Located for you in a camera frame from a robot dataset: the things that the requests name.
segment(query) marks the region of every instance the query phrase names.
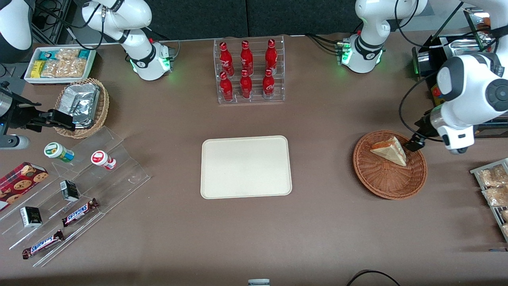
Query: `sandwich slice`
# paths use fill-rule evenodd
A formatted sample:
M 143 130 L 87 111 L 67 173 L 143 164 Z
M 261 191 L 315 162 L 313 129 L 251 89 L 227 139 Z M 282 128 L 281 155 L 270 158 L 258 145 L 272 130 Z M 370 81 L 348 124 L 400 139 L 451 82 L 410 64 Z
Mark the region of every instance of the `sandwich slice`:
M 393 136 L 390 140 L 378 142 L 370 148 L 370 151 L 397 165 L 406 167 L 406 153 L 399 140 Z

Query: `foil-wrapped food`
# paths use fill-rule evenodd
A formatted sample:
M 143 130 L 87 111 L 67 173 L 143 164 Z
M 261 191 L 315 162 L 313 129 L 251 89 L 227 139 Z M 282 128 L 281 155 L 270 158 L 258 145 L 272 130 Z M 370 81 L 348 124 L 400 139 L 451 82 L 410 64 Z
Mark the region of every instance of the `foil-wrapped food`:
M 58 110 L 71 115 L 76 129 L 88 129 L 93 126 L 100 87 L 93 83 L 76 84 L 66 87 Z

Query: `table surface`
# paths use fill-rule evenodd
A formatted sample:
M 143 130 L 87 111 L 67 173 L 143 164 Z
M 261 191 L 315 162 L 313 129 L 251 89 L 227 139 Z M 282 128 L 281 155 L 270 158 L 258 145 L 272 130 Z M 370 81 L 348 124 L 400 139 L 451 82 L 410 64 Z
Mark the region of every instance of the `table surface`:
M 286 101 L 251 106 L 218 104 L 212 40 L 182 42 L 174 72 L 153 82 L 132 71 L 121 46 L 101 47 L 91 77 L 110 94 L 106 125 L 153 178 L 43 268 L 0 240 L 1 284 L 345 285 L 376 269 L 402 285 L 506 285 L 508 253 L 488 252 L 505 243 L 468 172 L 508 157 L 506 139 L 478 140 L 460 156 L 428 142 L 424 188 L 404 201 L 377 197 L 353 171 L 353 148 L 375 130 L 411 135 L 397 115 L 416 82 L 411 45 L 392 33 L 379 65 L 356 74 L 306 37 L 284 39 Z M 49 109 L 61 89 L 27 84 L 23 96 Z M 414 122 L 431 107 L 421 85 L 404 115 Z M 31 145 L 3 151 L 0 174 L 23 161 L 50 166 L 50 141 L 79 142 L 49 128 L 16 132 Z M 266 135 L 289 141 L 291 194 L 201 197 L 205 140 Z M 391 285 L 370 275 L 364 283 Z

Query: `round wicker basket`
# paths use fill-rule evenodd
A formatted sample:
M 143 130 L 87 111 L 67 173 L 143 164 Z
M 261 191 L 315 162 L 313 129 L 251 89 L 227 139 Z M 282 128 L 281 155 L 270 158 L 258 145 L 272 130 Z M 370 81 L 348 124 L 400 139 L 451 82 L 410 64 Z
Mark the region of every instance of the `round wicker basket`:
M 85 83 L 93 83 L 96 84 L 101 89 L 101 94 L 99 95 L 99 101 L 97 103 L 96 108 L 96 114 L 95 118 L 93 119 L 94 124 L 89 129 L 76 129 L 75 131 L 69 131 L 64 128 L 56 128 L 56 132 L 58 134 L 66 136 L 66 137 L 72 137 L 74 139 L 83 139 L 91 136 L 92 134 L 96 133 L 102 126 L 104 126 L 104 122 L 106 121 L 106 117 L 108 115 L 108 108 L 109 108 L 109 95 L 108 91 L 104 88 L 104 85 L 102 83 L 94 78 L 87 78 L 85 80 L 73 82 L 70 85 L 76 85 L 76 84 L 85 84 Z M 65 89 L 60 93 L 60 96 L 56 100 L 55 109 L 58 109 L 58 106 L 60 105 L 60 100 L 62 99 L 62 95 L 64 94 Z
M 407 166 L 397 165 L 370 151 L 380 141 L 395 136 L 402 145 L 409 141 L 403 135 L 381 130 L 364 135 L 353 153 L 355 172 L 371 192 L 388 199 L 405 199 L 418 193 L 427 180 L 427 162 L 422 152 L 406 152 Z

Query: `red bottle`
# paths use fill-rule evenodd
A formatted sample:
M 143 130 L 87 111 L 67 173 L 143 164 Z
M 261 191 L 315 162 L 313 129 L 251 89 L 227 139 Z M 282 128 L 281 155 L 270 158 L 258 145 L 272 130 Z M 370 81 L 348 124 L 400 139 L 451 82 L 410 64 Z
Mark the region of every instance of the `red bottle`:
M 225 101 L 233 100 L 233 85 L 228 79 L 228 75 L 225 72 L 220 72 L 220 92 L 222 93 Z
M 254 73 L 254 58 L 249 48 L 249 42 L 242 41 L 242 52 L 240 53 L 242 59 L 242 69 L 246 69 L 249 75 Z
M 225 42 L 221 42 L 219 47 L 220 65 L 222 65 L 223 70 L 227 73 L 228 76 L 233 76 L 235 74 L 235 68 L 233 67 L 233 57 L 228 51 L 228 45 Z
M 263 97 L 265 99 L 273 98 L 273 87 L 275 85 L 275 80 L 272 76 L 272 70 L 266 69 L 265 78 L 263 78 Z
M 252 94 L 252 79 L 250 79 L 249 72 L 246 69 L 242 70 L 240 86 L 242 87 L 243 98 L 249 99 Z
M 266 68 L 272 70 L 272 74 L 277 73 L 277 50 L 275 49 L 275 40 L 268 40 L 268 49 L 265 54 Z

